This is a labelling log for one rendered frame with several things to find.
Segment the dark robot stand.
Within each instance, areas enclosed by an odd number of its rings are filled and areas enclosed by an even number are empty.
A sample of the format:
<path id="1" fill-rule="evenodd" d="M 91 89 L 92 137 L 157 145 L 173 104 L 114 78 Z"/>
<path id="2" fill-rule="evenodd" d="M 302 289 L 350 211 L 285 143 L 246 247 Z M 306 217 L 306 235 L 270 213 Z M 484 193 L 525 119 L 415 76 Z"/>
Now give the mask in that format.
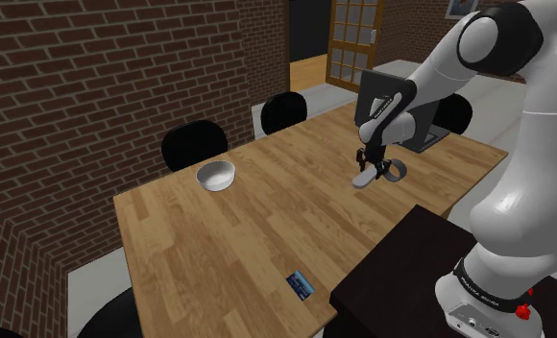
<path id="1" fill-rule="evenodd" d="M 416 205 L 335 287 L 323 338 L 557 338 L 557 216 Z"/>

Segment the white bowl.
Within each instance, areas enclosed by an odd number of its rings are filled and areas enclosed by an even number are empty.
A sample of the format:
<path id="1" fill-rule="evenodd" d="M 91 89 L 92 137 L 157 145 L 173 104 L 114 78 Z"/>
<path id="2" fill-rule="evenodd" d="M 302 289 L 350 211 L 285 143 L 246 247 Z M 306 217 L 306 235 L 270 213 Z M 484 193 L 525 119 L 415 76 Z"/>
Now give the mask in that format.
<path id="1" fill-rule="evenodd" d="M 205 190 L 216 192 L 228 188 L 235 178 L 235 166 L 225 160 L 215 160 L 202 166 L 196 180 Z"/>

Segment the wooden table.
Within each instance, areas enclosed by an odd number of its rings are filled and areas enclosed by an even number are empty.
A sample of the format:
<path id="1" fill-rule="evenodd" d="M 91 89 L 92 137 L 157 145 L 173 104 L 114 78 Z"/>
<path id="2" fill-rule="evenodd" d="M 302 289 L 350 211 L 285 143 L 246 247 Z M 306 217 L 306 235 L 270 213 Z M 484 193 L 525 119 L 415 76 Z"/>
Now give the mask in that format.
<path id="1" fill-rule="evenodd" d="M 230 187 L 188 167 L 113 199 L 144 338 L 310 338 L 335 312 L 330 291 L 415 205 L 446 216 L 506 156 L 451 134 L 407 176 L 352 186 L 354 104 L 224 154 Z M 302 301 L 286 278 L 315 288 Z"/>

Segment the wooden door with glass panes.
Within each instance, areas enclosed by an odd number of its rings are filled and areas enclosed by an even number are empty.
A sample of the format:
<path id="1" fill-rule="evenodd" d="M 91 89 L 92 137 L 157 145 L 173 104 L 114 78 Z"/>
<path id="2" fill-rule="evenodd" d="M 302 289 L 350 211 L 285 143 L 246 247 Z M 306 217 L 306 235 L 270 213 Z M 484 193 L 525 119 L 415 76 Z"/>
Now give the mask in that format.
<path id="1" fill-rule="evenodd" d="M 332 0 L 326 82 L 358 92 L 362 71 L 375 66 L 385 0 Z"/>

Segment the framed wall picture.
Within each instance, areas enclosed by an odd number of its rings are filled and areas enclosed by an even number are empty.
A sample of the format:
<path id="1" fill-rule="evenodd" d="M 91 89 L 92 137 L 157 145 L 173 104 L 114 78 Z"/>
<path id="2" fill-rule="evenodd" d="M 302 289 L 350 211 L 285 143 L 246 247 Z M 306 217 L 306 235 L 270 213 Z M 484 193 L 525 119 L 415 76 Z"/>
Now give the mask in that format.
<path id="1" fill-rule="evenodd" d="M 449 0 L 445 19 L 461 19 L 474 12 L 479 0 Z"/>

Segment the blue card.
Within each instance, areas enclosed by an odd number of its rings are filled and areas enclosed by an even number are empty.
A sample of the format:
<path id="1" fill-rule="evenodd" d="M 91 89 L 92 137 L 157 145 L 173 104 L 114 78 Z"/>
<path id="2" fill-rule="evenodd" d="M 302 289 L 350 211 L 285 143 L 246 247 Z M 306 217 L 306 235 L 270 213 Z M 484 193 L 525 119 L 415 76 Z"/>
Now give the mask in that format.
<path id="1" fill-rule="evenodd" d="M 299 270 L 287 277 L 286 281 L 302 301 L 315 292 L 315 288 Z"/>

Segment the dark grey open laptop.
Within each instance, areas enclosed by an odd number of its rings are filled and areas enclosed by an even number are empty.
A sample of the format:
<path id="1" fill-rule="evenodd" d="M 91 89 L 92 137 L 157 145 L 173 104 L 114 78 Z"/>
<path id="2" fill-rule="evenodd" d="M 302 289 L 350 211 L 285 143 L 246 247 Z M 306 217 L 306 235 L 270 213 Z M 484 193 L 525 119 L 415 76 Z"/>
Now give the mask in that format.
<path id="1" fill-rule="evenodd" d="M 363 70 L 354 116 L 355 126 L 361 127 L 371 119 L 370 109 L 374 98 L 392 94 L 403 83 L 402 77 Z M 417 154 L 422 153 L 450 134 L 450 131 L 432 124 L 438 105 L 438 101 L 427 103 L 404 113 L 403 125 L 388 127 L 383 139 L 388 145 L 400 145 Z"/>

